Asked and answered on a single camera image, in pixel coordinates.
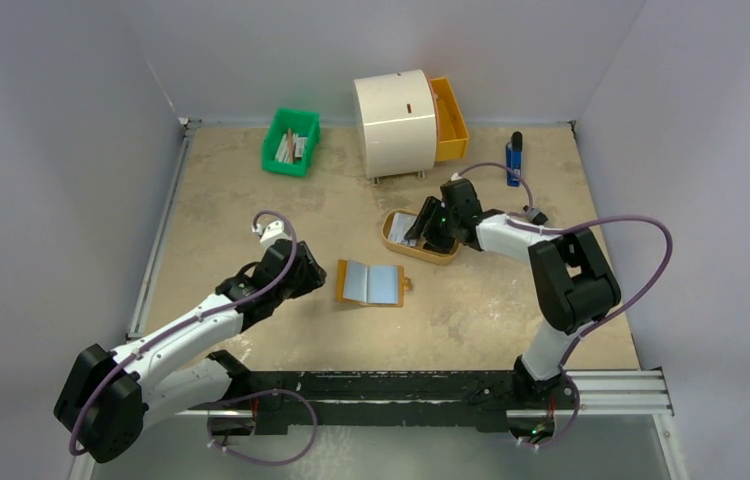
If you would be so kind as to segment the blue black marker pen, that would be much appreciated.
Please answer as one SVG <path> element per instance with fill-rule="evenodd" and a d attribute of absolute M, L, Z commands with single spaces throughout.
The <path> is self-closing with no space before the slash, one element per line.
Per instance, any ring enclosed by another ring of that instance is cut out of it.
<path fill-rule="evenodd" d="M 521 185 L 521 170 L 523 160 L 523 134 L 521 131 L 514 131 L 505 150 L 506 165 L 511 170 L 507 174 L 507 184 L 511 187 Z"/>

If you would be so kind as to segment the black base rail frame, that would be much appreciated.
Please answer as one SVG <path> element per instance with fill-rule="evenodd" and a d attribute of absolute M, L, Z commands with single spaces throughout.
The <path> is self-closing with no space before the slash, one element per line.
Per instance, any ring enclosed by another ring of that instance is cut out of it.
<path fill-rule="evenodd" d="M 513 372 L 250 371 L 261 391 L 288 394 L 257 414 L 244 406 L 194 406 L 207 415 L 256 420 L 259 435 L 293 425 L 470 427 L 483 433 L 528 432 L 530 422 L 578 415 L 657 415 L 672 411 L 659 371 L 570 371 L 551 388 L 520 393 Z"/>

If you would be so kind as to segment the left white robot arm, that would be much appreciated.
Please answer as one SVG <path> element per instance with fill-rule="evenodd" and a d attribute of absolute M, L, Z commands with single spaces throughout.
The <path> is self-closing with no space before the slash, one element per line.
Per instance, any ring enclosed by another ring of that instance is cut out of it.
<path fill-rule="evenodd" d="M 282 403 L 287 390 L 259 390 L 247 367 L 211 348 L 323 287 L 326 277 L 305 242 L 280 239 L 167 326 L 111 350 L 83 350 L 54 407 L 70 433 L 70 454 L 109 462 L 152 424 L 194 406 L 257 414 L 263 404 Z"/>

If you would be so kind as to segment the orange card holder wallet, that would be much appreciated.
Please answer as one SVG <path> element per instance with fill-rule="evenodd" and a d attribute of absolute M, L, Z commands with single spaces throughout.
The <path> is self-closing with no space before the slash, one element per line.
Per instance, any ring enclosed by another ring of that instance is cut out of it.
<path fill-rule="evenodd" d="M 412 280 L 401 265 L 366 265 L 340 259 L 337 265 L 335 299 L 366 307 L 401 308 Z"/>

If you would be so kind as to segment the small black knob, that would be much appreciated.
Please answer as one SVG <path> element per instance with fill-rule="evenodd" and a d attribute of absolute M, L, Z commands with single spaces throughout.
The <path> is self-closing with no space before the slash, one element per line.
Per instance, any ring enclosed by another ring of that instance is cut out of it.
<path fill-rule="evenodd" d="M 528 205 L 523 207 L 525 219 L 537 226 L 544 226 L 548 222 L 548 217 L 537 207 L 529 207 Z"/>

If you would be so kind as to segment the cream round drawer cabinet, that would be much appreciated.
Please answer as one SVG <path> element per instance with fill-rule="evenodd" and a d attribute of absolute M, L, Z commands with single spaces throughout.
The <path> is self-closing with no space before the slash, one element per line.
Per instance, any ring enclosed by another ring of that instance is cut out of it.
<path fill-rule="evenodd" d="M 367 179 L 413 174 L 435 163 L 438 125 L 431 82 L 410 70 L 353 81 L 363 168 Z"/>

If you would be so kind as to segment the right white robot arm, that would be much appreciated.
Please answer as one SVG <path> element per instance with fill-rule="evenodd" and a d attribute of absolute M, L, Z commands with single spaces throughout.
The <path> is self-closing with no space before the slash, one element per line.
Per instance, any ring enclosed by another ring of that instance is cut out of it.
<path fill-rule="evenodd" d="M 445 254 L 460 244 L 525 262 L 531 268 L 543 321 L 529 348 L 517 357 L 512 392 L 527 407 L 547 399 L 562 376 L 566 355 L 579 334 L 621 301 L 621 290 L 592 231 L 554 233 L 484 209 L 473 184 L 452 179 L 429 196 L 405 231 L 414 241 Z"/>

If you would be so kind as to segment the silver credit cards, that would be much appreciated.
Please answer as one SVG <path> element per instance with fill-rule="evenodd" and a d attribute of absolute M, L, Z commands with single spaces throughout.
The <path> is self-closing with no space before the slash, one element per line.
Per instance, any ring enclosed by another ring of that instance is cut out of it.
<path fill-rule="evenodd" d="M 392 217 L 392 223 L 388 229 L 388 241 L 402 246 L 411 248 L 415 247 L 417 241 L 415 239 L 408 240 L 406 235 L 411 230 L 416 220 L 417 216 L 414 214 L 396 212 Z"/>

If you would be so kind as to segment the green plastic bin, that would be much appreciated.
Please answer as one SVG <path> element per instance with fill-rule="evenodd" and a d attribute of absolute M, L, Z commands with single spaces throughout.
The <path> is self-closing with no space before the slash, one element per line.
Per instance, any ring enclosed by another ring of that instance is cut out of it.
<path fill-rule="evenodd" d="M 305 177 L 312 166 L 320 134 L 318 113 L 279 108 L 263 141 L 262 169 L 274 174 Z"/>

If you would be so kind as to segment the orange oval tray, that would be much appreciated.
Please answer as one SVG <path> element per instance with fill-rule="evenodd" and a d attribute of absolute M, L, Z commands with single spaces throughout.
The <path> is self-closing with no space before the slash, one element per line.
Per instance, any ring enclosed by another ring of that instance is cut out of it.
<path fill-rule="evenodd" d="M 392 223 L 392 217 L 396 212 L 414 214 L 409 210 L 403 209 L 393 210 L 387 214 L 381 227 L 381 241 L 387 250 L 439 266 L 448 265 L 454 261 L 460 248 L 457 242 L 455 242 L 446 253 L 435 252 L 433 250 L 424 248 L 422 245 L 416 245 L 415 247 L 411 248 L 389 242 L 387 239 L 388 229 Z"/>

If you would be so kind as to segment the orange open drawer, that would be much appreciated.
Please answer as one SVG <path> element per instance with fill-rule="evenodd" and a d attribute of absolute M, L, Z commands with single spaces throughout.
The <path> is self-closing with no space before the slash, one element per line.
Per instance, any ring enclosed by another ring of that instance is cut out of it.
<path fill-rule="evenodd" d="M 468 130 L 453 88 L 446 77 L 432 78 L 430 85 L 437 118 L 435 162 L 459 160 L 468 148 Z"/>

